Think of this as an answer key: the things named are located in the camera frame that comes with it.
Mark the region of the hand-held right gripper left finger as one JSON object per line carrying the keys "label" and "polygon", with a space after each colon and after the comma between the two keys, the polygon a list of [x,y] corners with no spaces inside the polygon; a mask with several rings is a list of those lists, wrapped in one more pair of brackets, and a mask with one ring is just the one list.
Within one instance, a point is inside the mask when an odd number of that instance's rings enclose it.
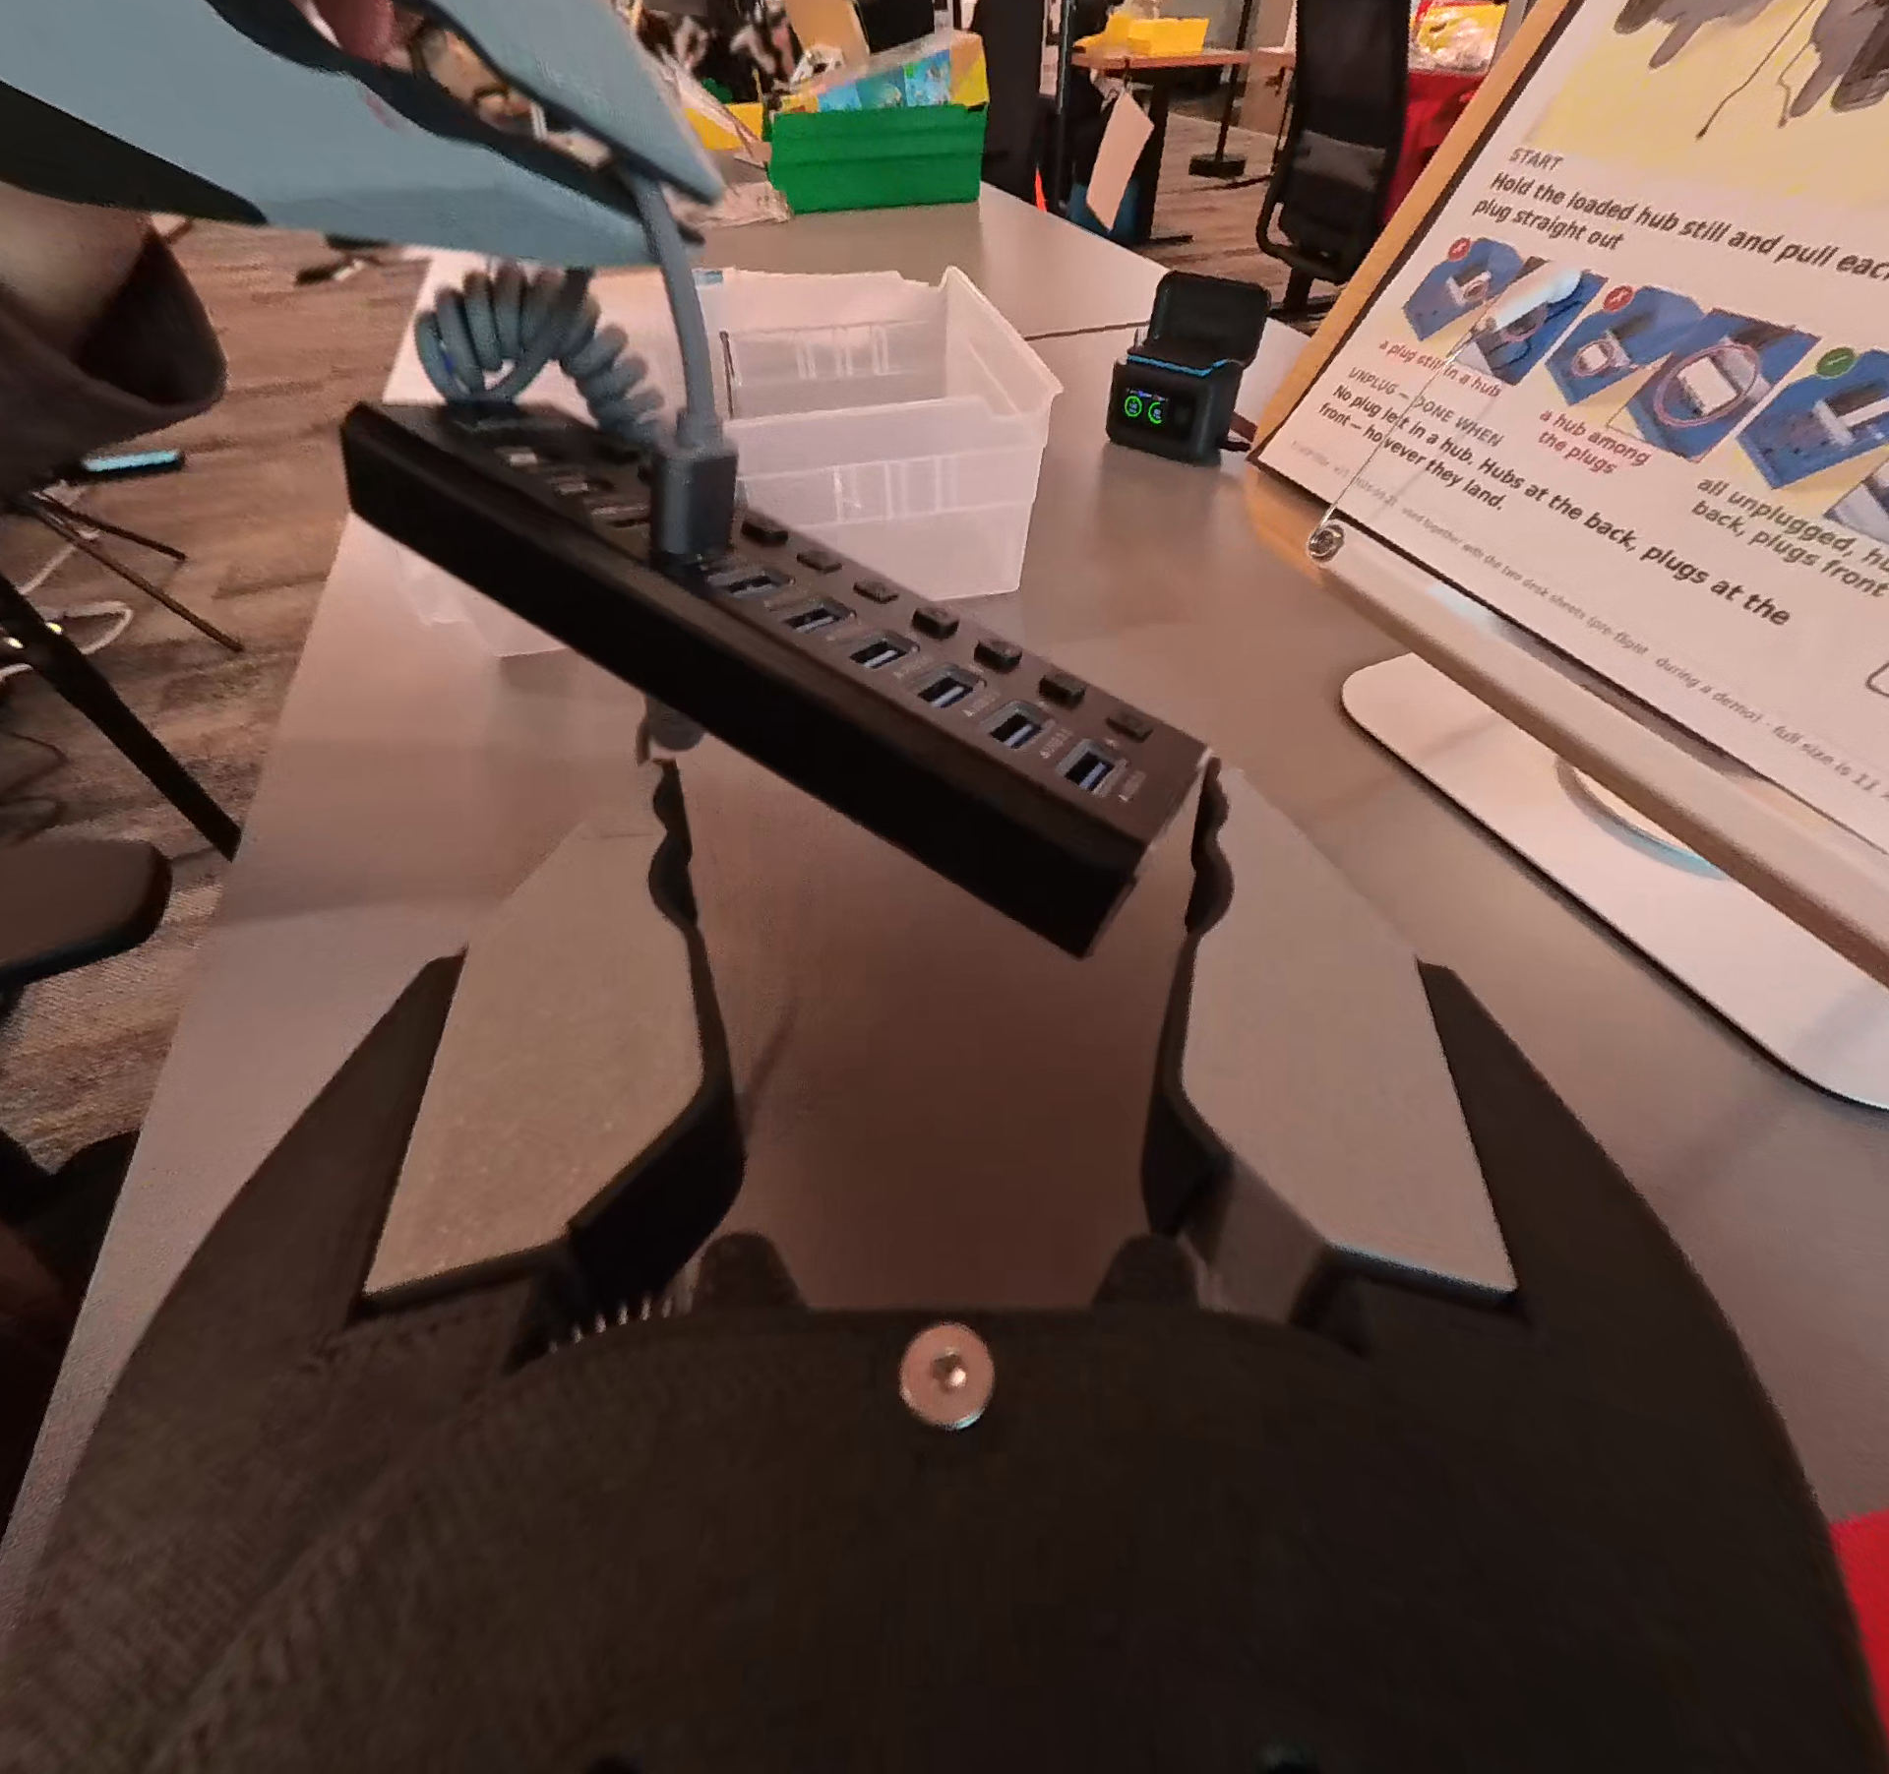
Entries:
{"label": "hand-held right gripper left finger", "polygon": [[683,771],[653,758],[468,940],[371,1303],[525,1277],[648,1310],[708,1244],[742,1121],[691,856]]}

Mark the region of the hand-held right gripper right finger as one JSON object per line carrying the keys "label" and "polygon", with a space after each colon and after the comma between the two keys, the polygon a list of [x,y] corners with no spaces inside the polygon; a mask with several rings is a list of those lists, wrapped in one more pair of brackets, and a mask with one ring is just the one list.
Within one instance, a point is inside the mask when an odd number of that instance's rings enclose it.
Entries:
{"label": "hand-held right gripper right finger", "polygon": [[1353,1281],[1502,1310],[1517,1277],[1424,965],[1236,768],[1190,841],[1141,1192],[1225,1314],[1311,1324]]}

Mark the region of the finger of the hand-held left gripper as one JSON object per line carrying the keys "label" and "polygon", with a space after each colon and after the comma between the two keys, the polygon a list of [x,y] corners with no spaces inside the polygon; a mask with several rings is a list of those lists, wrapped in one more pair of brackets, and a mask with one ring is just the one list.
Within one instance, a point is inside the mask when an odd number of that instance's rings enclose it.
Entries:
{"label": "finger of the hand-held left gripper", "polygon": [[555,120],[608,145],[626,172],[710,201],[722,178],[656,66],[608,0],[315,0],[355,63],[393,66],[409,17],[465,40]]}
{"label": "finger of the hand-held left gripper", "polygon": [[460,43],[540,127],[496,118],[441,67],[349,60],[296,0],[3,0],[5,180],[537,265],[668,265],[667,184]]}

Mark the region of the black multi-port usb hub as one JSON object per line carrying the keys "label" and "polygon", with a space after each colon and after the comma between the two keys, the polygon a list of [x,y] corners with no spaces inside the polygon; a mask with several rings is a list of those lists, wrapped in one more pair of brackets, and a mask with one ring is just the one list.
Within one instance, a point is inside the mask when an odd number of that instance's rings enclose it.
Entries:
{"label": "black multi-port usb hub", "polygon": [[577,417],[363,402],[355,513],[993,911],[1082,956],[1205,744]]}

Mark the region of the person's left forearm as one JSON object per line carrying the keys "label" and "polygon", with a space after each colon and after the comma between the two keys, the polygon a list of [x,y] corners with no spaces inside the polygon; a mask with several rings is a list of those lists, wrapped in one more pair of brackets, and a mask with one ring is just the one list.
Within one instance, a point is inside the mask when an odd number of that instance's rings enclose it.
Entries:
{"label": "person's left forearm", "polygon": [[3,188],[3,494],[213,408],[223,346],[143,212]]}

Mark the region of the green plastic bin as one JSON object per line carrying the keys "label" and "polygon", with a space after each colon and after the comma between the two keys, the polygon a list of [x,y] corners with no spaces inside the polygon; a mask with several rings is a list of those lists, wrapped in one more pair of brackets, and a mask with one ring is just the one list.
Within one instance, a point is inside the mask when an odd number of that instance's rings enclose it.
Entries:
{"label": "green plastic bin", "polygon": [[986,107],[783,110],[770,181],[796,216],[967,204],[979,197]]}

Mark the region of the colourful cardboard box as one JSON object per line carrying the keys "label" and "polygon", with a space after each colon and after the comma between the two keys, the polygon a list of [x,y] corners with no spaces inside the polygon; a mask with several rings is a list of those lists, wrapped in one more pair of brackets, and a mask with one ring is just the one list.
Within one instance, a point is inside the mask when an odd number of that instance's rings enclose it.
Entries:
{"label": "colourful cardboard box", "polygon": [[933,30],[792,85],[783,111],[986,107],[987,99],[981,38],[966,30]]}

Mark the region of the white display stand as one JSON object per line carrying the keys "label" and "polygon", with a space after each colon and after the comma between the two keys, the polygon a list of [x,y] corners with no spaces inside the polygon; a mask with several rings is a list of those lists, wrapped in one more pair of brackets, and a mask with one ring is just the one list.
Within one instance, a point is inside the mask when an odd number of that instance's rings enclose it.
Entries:
{"label": "white display stand", "polygon": [[1403,654],[1340,702],[1760,1055],[1887,1108],[1886,847],[1812,809],[1279,473],[1260,533]]}

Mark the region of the clear plastic bin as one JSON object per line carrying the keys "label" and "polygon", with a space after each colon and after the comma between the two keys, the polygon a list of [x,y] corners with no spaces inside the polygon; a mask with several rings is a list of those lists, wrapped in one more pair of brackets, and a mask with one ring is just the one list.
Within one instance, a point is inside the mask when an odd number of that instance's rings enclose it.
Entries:
{"label": "clear plastic bin", "polygon": [[959,268],[697,277],[760,511],[925,595],[1022,585],[1062,384]]}

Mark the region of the white paper tag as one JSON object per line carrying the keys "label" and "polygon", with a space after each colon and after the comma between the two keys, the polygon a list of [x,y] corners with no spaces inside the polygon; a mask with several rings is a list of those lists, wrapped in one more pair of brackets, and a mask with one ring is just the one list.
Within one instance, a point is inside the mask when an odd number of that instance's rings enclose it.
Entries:
{"label": "white paper tag", "polygon": [[1082,215],[1098,232],[1131,237],[1131,194],[1153,133],[1152,114],[1131,88],[1122,88],[1107,107],[1100,145],[1080,190]]}

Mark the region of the wooden background table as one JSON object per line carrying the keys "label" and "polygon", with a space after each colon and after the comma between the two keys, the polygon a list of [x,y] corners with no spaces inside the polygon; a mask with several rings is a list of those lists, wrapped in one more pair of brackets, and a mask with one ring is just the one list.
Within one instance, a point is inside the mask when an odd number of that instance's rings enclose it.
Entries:
{"label": "wooden background table", "polygon": [[1156,228],[1169,110],[1180,82],[1209,69],[1220,69],[1226,75],[1225,93],[1233,99],[1228,110],[1237,110],[1251,79],[1260,79],[1264,85],[1287,85],[1295,63],[1297,49],[1290,43],[1260,49],[1207,49],[1200,55],[1177,59],[1074,52],[1071,67],[1100,75],[1111,83],[1120,83],[1120,88],[1131,88],[1156,125],[1153,140],[1136,167],[1135,191],[1131,194],[1131,237],[1125,238],[1128,246],[1152,250],[1190,240],[1189,232],[1164,234]]}

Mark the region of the black charging case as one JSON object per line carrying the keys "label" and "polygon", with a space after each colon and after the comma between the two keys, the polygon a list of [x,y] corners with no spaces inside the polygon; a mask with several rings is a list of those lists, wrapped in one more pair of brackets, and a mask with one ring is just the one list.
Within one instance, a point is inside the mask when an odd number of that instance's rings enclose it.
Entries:
{"label": "black charging case", "polygon": [[1217,463],[1271,312],[1249,279],[1169,270],[1141,339],[1115,364],[1104,434],[1169,462]]}

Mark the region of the black office chair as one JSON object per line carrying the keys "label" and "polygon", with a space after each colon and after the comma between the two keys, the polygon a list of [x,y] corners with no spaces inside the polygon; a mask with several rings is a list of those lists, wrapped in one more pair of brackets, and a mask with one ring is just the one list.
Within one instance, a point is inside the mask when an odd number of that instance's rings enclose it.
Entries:
{"label": "black office chair", "polygon": [[1287,134],[1257,221],[1288,272],[1273,306],[1309,325],[1372,250],[1405,146],[1411,0],[1297,0]]}

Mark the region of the printed instruction sheet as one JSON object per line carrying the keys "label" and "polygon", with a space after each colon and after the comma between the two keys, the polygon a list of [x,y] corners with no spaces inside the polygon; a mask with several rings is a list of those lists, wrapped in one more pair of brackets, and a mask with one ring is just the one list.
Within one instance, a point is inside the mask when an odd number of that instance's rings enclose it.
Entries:
{"label": "printed instruction sheet", "polygon": [[1886,0],[1582,0],[1264,463],[1887,824]]}

